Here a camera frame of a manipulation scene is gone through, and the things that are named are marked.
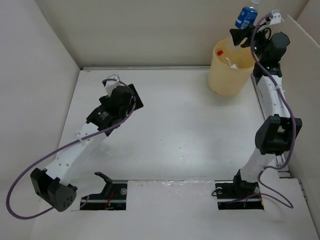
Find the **white wall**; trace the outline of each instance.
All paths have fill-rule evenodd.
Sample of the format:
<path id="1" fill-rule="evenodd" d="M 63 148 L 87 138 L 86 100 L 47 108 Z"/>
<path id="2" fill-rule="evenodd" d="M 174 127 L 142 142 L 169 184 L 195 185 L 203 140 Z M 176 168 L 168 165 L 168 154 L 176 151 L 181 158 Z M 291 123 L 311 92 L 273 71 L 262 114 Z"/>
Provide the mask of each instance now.
<path id="1" fill-rule="evenodd" d="M 37 0 L 81 67 L 210 65 L 249 0 Z M 308 0 L 262 0 L 297 17 Z"/>
<path id="2" fill-rule="evenodd" d="M 278 30 L 287 34 L 291 41 L 281 61 L 285 96 L 294 115 L 303 122 L 289 169 L 302 181 L 320 234 L 320 46 L 290 17 Z"/>
<path id="3" fill-rule="evenodd" d="M 310 0 L 297 23 L 320 45 L 320 0 Z"/>
<path id="4" fill-rule="evenodd" d="M 0 3 L 0 238 L 26 240 L 34 221 L 7 212 L 7 191 L 27 166 L 59 143 L 79 68 L 34 0 Z M 39 198 L 26 176 L 11 200 L 36 214 Z"/>

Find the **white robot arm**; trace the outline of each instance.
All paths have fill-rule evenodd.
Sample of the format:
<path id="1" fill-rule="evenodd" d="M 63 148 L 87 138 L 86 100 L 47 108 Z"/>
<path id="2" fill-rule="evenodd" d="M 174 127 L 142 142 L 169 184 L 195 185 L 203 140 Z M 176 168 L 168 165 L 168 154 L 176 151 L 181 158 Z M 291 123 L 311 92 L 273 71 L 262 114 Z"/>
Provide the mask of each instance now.
<path id="1" fill-rule="evenodd" d="M 289 151 L 293 135 L 297 137 L 302 127 L 302 120 L 293 117 L 283 102 L 285 95 L 279 61 L 286 53 L 290 40 L 283 32 L 272 35 L 268 26 L 281 22 L 279 11 L 273 11 L 272 15 L 273 18 L 266 16 L 267 21 L 263 25 L 230 30 L 235 46 L 247 38 L 241 47 L 251 47 L 252 54 L 259 58 L 259 62 L 254 66 L 253 76 L 262 94 L 266 116 L 269 117 L 255 135 L 256 148 L 247 164 L 237 172 L 232 181 L 216 181 L 215 192 L 219 209 L 235 209 L 238 201 L 243 199 L 245 202 L 256 202 L 253 204 L 254 209 L 263 209 L 263 206 L 259 206 L 259 177 L 276 156 Z"/>
<path id="2" fill-rule="evenodd" d="M 282 77 L 274 75 L 273 78 L 278 84 L 278 88 L 284 96 L 282 87 Z M 281 118 L 290 118 L 290 113 L 279 97 L 277 88 L 268 76 L 262 76 L 257 84 L 265 105 L 266 116 L 279 116 Z M 276 156 L 274 154 L 262 155 L 258 148 L 255 148 L 247 164 L 240 169 L 241 179 L 248 183 L 256 183 L 259 173 L 268 166 Z"/>
<path id="3" fill-rule="evenodd" d="M 72 186 L 70 181 L 77 173 L 77 165 L 85 161 L 90 152 L 133 111 L 143 107 L 133 84 L 126 85 L 117 75 L 108 77 L 102 83 L 108 95 L 99 99 L 101 105 L 86 118 L 75 141 L 69 143 L 68 148 L 43 170 L 36 168 L 30 175 L 36 194 L 59 212 L 65 211 L 76 198 L 77 187 Z M 95 175 L 112 184 L 112 180 L 103 173 L 96 172 Z"/>

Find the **plastic bucket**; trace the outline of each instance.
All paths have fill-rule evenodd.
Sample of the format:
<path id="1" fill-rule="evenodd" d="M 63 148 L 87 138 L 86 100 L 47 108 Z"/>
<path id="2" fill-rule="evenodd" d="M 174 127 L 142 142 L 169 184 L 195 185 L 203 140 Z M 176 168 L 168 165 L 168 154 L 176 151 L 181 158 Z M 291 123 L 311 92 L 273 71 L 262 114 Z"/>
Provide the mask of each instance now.
<path id="1" fill-rule="evenodd" d="M 208 78 L 210 89 L 221 96 L 236 96 L 246 84 L 254 70 L 255 60 L 251 55 L 250 47 L 237 48 L 232 51 L 226 47 L 230 38 L 220 41 L 213 50 L 213 58 Z M 222 63 L 217 52 L 223 50 L 228 58 L 237 64 L 238 69 Z"/>

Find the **white enclosure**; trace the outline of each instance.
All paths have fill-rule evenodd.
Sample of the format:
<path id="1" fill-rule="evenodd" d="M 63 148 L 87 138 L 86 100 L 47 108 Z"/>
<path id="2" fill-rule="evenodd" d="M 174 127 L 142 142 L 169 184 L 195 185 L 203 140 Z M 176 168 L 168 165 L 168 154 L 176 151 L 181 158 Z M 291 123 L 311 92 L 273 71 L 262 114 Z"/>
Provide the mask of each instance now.
<path id="1" fill-rule="evenodd" d="M 250 0 L 37 0 L 79 67 L 207 66 Z M 297 18 L 308 0 L 262 0 Z"/>
<path id="2" fill-rule="evenodd" d="M 23 169 L 58 146 L 80 69 L 34 0 L 1 1 L 0 32 L 0 239 L 26 240 L 34 220 L 9 215 L 6 195 Z M 29 177 L 11 205 L 37 212 Z"/>
<path id="3" fill-rule="evenodd" d="M 132 235 L 122 232 L 111 239 L 131 236 L 135 237 L 133 240 L 152 239 L 154 233 L 166 239 L 260 236 L 317 239 L 315 227 L 320 232 L 317 144 L 320 38 L 316 26 L 319 25 L 320 0 L 262 0 L 259 6 L 260 16 L 280 8 L 283 16 L 293 17 L 288 17 L 276 29 L 291 40 L 281 62 L 283 86 L 295 116 L 303 121 L 289 166 L 296 179 L 279 179 L 274 171 L 264 177 L 268 184 L 293 201 L 294 210 L 266 198 L 264 212 L 221 212 L 210 196 L 212 181 L 232 178 L 254 149 L 255 132 L 263 122 L 263 115 L 251 82 L 248 81 L 237 97 L 224 98 L 207 87 L 206 67 L 177 71 L 155 67 L 136 72 L 123 68 L 79 69 L 207 66 L 215 44 L 228 36 L 239 10 L 248 2 L 9 0 L 0 3 L 0 238 L 82 240 L 89 239 L 91 231 L 96 231 L 92 239 L 101 239 L 108 238 L 107 233 L 119 231 L 119 225 L 125 224 Z M 147 100 L 145 107 L 114 131 L 79 169 L 82 175 L 74 182 L 80 188 L 71 209 L 64 213 L 51 211 L 36 220 L 13 218 L 6 210 L 6 196 L 12 182 L 27 166 L 55 150 L 59 143 L 72 139 L 74 131 L 98 106 L 98 99 L 104 94 L 101 80 L 113 73 L 118 73 L 126 83 L 134 82 L 142 101 Z M 175 131 L 168 135 L 167 128 Z M 132 145 L 131 139 L 135 136 L 137 139 Z M 103 211 L 76 211 L 81 196 L 101 190 L 92 176 L 98 170 L 114 179 L 143 180 L 129 184 L 131 211 L 112 212 L 112 215 L 105 215 Z M 307 204 L 298 179 L 304 187 Z M 196 181 L 184 185 L 185 182 L 179 180 Z M 170 184 L 175 185 L 175 192 Z M 147 201 L 146 210 L 142 199 Z M 167 206 L 166 199 L 172 208 Z M 199 205 L 195 204 L 196 200 L 200 201 Z M 35 195 L 28 174 L 13 192 L 10 203 L 13 210 L 23 216 L 48 208 L 48 204 Z M 138 215 L 144 219 L 132 223 Z M 250 231 L 248 224 L 256 231 Z M 240 234 L 232 235 L 230 226 Z M 185 227 L 187 231 L 180 234 L 178 231 Z"/>

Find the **plastic bottle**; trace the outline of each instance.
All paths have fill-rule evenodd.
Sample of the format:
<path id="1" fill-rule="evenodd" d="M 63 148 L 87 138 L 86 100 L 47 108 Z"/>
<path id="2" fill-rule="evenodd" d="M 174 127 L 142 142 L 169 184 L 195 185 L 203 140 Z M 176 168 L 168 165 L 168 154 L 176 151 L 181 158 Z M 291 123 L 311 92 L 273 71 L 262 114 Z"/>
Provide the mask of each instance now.
<path id="1" fill-rule="evenodd" d="M 236 63 L 234 63 L 225 53 L 223 50 L 219 50 L 216 55 L 218 56 L 218 59 L 223 64 L 227 65 L 228 67 L 231 67 L 233 69 L 237 69 L 238 66 Z"/>
<path id="2" fill-rule="evenodd" d="M 255 23 L 258 16 L 257 7 L 260 2 L 261 0 L 251 0 L 250 3 L 242 9 L 235 22 L 235 26 L 238 29 L 245 29 L 249 25 L 253 25 Z"/>

